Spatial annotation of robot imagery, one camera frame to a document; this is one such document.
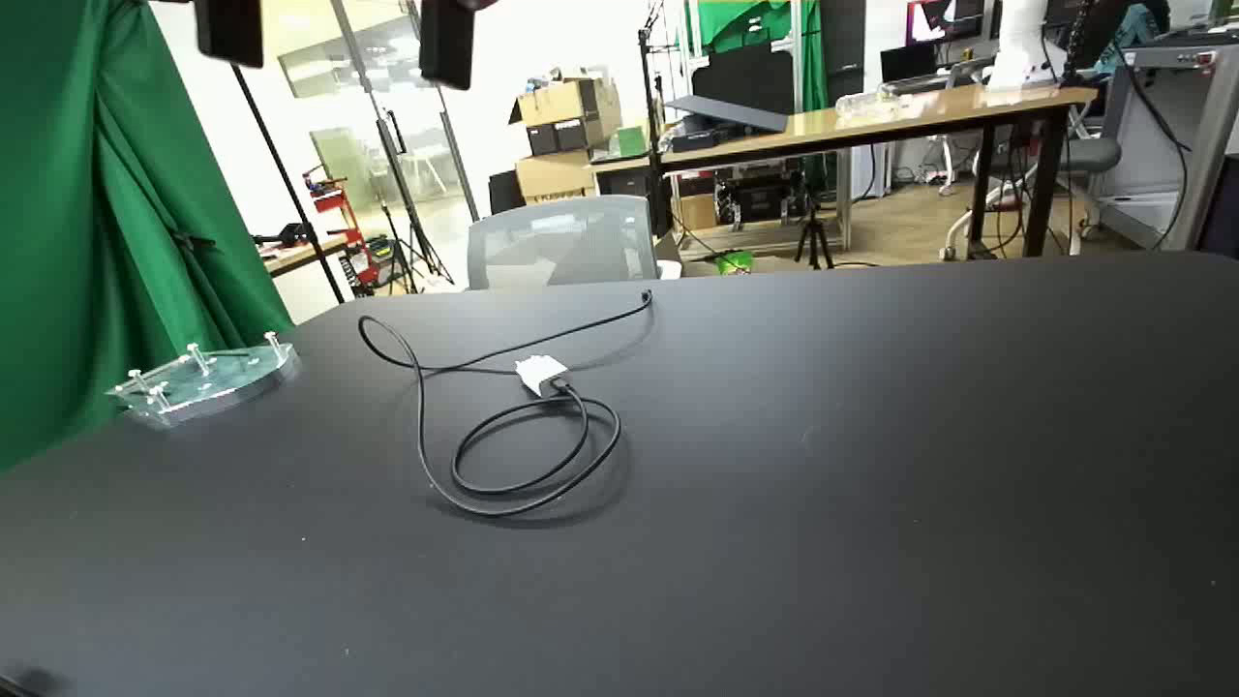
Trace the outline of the white charger adapter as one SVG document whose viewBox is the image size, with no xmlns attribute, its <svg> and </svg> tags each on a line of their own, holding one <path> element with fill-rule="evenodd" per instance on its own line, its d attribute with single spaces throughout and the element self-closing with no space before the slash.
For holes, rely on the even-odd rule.
<svg viewBox="0 0 1239 697">
<path fill-rule="evenodd" d="M 514 377 L 532 398 L 567 393 L 567 368 L 552 355 L 527 355 L 514 363 Z"/>
</svg>

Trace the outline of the stacked cardboard boxes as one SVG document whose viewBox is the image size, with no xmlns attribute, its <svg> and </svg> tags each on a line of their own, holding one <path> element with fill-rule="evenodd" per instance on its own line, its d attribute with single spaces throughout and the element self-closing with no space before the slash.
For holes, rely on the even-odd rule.
<svg viewBox="0 0 1239 697">
<path fill-rule="evenodd" d="M 527 132 L 527 155 L 514 162 L 527 203 L 581 197 L 596 185 L 592 155 L 618 132 L 618 96 L 611 79 L 557 79 L 527 90 L 509 119 Z"/>
</svg>

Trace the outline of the wooden desk with black legs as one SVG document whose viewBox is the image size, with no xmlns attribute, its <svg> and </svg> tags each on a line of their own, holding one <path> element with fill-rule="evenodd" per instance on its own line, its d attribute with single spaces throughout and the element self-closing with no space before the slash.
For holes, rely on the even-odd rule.
<svg viewBox="0 0 1239 697">
<path fill-rule="evenodd" d="M 650 146 L 636 161 L 596 162 L 592 176 L 641 176 L 658 184 L 677 172 L 718 172 L 736 162 L 758 161 L 800 161 L 824 153 L 849 153 L 858 144 L 894 144 L 949 132 L 978 132 L 978 172 L 989 172 L 996 132 L 1013 124 L 1037 127 L 1037 167 L 1035 189 L 1022 229 L 1022 253 L 1041 257 L 1047 237 L 1047 211 L 1060 172 L 1060 144 L 1068 132 L 1068 117 L 1095 101 L 1085 86 L 1022 86 L 1022 90 L 985 90 L 985 86 L 956 86 L 935 93 L 917 93 L 908 101 L 887 101 L 882 108 L 818 108 L 793 113 L 776 132 L 742 135 L 714 146 L 669 153 Z"/>
</svg>

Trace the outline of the clear acrylic plate with screws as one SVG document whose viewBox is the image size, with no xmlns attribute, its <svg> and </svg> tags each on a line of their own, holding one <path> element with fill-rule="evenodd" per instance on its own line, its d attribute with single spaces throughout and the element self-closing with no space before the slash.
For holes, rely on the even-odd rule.
<svg viewBox="0 0 1239 697">
<path fill-rule="evenodd" d="M 202 349 L 188 340 L 172 362 L 132 368 L 110 398 L 132 421 L 172 430 L 233 411 L 296 377 L 296 353 L 278 334 L 246 349 Z"/>
</svg>

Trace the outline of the black light stand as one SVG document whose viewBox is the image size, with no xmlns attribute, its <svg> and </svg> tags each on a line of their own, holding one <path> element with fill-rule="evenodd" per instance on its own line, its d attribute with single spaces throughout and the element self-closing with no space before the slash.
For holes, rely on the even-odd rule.
<svg viewBox="0 0 1239 697">
<path fill-rule="evenodd" d="M 250 66 L 250 69 L 263 66 L 263 0 L 188 0 L 188 8 L 192 8 L 198 51 L 233 69 L 239 96 L 258 127 L 258 139 L 278 172 L 285 197 L 296 197 L 290 172 L 278 155 L 278 144 L 273 144 L 273 135 L 250 96 L 250 86 L 245 79 L 245 66 Z"/>
</svg>

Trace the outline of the green backdrop curtain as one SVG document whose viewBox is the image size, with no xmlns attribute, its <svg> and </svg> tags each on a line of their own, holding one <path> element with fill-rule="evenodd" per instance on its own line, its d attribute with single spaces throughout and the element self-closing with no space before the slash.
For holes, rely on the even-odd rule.
<svg viewBox="0 0 1239 697">
<path fill-rule="evenodd" d="M 145 0 L 0 0 L 0 468 L 290 323 Z"/>
</svg>

